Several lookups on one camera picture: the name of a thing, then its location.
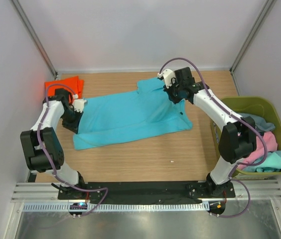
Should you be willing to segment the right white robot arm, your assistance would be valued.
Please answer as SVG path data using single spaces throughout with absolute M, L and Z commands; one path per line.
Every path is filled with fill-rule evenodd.
M 230 182 L 233 170 L 255 151 L 255 121 L 242 117 L 222 103 L 203 82 L 196 82 L 190 68 L 166 69 L 157 77 L 164 82 L 163 90 L 177 104 L 187 100 L 199 107 L 220 129 L 218 143 L 220 157 L 206 177 L 205 190 L 211 197 L 222 195 Z

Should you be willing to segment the turquoise blue t shirt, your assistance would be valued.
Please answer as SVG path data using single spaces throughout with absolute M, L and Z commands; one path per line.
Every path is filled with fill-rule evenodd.
M 135 91 L 89 98 L 73 135 L 75 150 L 192 129 L 185 102 L 171 102 L 163 86 L 151 78 L 138 81 Z

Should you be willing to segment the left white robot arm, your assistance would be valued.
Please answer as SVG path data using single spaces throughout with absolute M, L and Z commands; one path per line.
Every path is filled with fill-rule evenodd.
M 65 162 L 65 154 L 57 137 L 58 122 L 77 134 L 83 116 L 86 100 L 64 84 L 55 84 L 52 96 L 48 95 L 49 86 L 45 90 L 42 112 L 28 130 L 20 134 L 20 141 L 28 169 L 32 173 L 46 173 L 53 176 L 63 185 L 61 190 L 69 190 L 75 199 L 82 199 L 87 187 L 81 174 Z

